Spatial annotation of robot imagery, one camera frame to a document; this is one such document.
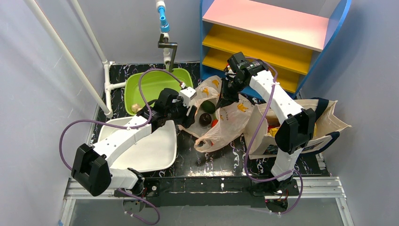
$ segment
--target blue shelf frame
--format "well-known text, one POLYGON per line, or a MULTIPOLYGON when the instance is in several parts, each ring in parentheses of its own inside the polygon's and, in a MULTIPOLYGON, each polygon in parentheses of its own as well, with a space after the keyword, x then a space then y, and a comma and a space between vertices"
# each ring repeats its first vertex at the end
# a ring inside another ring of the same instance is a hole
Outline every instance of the blue shelf frame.
MULTIPOLYGON (((208 66, 205 66, 202 64, 202 61, 204 60, 205 56, 207 55, 209 51, 209 47, 203 46, 202 41, 212 28, 212 23, 202 21, 203 16, 209 9, 209 7, 212 5, 214 0, 201 0, 201 18, 200 18, 200 32, 201 32, 201 62, 200 62, 200 78, 202 80, 209 78, 210 76, 213 75, 218 75, 220 77, 225 77, 224 72, 217 70, 215 68, 211 68, 208 66)), ((335 37, 337 36, 338 32, 340 31, 343 22, 345 21, 346 16, 348 15, 349 9, 351 7, 352 0, 341 0, 336 8, 334 9, 332 15, 329 18, 328 21, 328 26, 327 26, 327 34, 326 34, 326 39, 324 42, 324 48, 321 52, 316 52, 313 51, 313 56, 312 56, 312 61, 311 61, 311 67, 309 69, 309 72, 306 74, 306 76, 303 77, 302 81, 298 85, 295 93, 290 93, 287 92, 289 95, 291 95, 292 98, 295 98, 296 95, 298 94, 299 90, 301 90, 302 86, 305 84, 305 82, 308 80, 309 76, 312 75, 314 68, 316 65, 320 62, 320 59, 324 56, 324 53, 327 51, 327 49, 330 47, 331 43, 334 41, 335 37)), ((253 89, 250 87, 245 88, 242 93, 256 97, 259 99, 262 99, 258 93, 256 93, 253 89)))

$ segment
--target black marble-pattern surface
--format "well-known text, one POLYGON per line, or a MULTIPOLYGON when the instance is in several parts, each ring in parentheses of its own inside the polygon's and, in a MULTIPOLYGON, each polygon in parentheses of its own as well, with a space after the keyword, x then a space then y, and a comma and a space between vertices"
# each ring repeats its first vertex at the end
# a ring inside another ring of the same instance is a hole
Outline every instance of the black marble-pattern surface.
MULTIPOLYGON (((176 64, 175 67, 186 69, 191 77, 194 87, 197 87, 200 80, 200 64, 185 63, 176 64)), ((124 82, 129 76, 135 73, 145 72, 150 68, 164 69, 163 64, 154 65, 114 65, 110 69, 110 80, 112 84, 124 82)), ((113 119, 129 117, 124 105, 124 88, 112 91, 113 119)), ((248 97, 256 104, 264 103, 263 100, 248 97)), ((106 121, 101 109, 98 112, 98 121, 106 121)), ((101 125, 96 125, 92 135, 92 143, 98 139, 101 125)), ((243 160, 246 151, 244 136, 241 135, 221 150, 212 153, 200 153, 194 149, 195 137, 177 130, 177 157, 175 163, 168 169, 147 172, 145 177, 211 177, 211 176, 244 176, 243 160)), ((275 158, 257 159, 248 161, 248 169, 253 175, 267 175, 273 166, 275 158)), ((319 168, 317 159, 312 157, 300 157, 295 168, 302 174, 320 175, 326 174, 319 168)))

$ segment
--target white plastic bag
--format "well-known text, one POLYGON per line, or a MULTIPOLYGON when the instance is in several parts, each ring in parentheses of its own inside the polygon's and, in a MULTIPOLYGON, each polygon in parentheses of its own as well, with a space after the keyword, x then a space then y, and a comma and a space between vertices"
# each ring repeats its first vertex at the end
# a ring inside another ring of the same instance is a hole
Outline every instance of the white plastic bag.
POLYGON ((188 129, 179 126, 179 129, 187 131, 198 139, 195 141, 194 148, 199 152, 213 152, 228 145, 232 140, 239 137, 245 129, 251 117, 253 105, 242 95, 239 95, 239 102, 227 107, 216 110, 212 120, 218 119, 214 127, 201 126, 198 121, 204 111, 200 108, 201 104, 209 100, 216 105, 222 80, 218 76, 212 76, 204 80, 195 90, 197 96, 191 104, 197 107, 195 123, 188 129))

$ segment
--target dark fruit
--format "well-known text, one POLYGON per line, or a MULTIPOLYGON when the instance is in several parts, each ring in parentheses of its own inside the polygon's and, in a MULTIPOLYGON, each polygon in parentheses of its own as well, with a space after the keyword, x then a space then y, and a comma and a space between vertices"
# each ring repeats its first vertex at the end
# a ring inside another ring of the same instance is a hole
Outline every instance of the dark fruit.
POLYGON ((212 122, 212 116, 208 113, 203 113, 200 117, 199 117, 199 124, 201 126, 207 126, 209 124, 211 124, 212 122))
POLYGON ((215 105, 209 100, 204 101, 201 104, 201 108, 208 114, 213 114, 216 111, 215 105))

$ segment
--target white basin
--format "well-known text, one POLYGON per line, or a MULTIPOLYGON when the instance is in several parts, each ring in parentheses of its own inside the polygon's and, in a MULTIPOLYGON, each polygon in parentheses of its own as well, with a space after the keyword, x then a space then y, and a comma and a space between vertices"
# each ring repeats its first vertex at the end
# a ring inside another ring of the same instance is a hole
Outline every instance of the white basin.
MULTIPOLYGON (((107 123, 123 126, 132 117, 109 120, 107 123)), ((118 129, 102 126, 98 141, 107 138, 118 129)), ((133 168, 139 172, 163 170, 170 167, 176 159, 176 129, 175 123, 169 120, 151 135, 139 140, 131 146, 110 166, 113 169, 124 170, 133 168)))

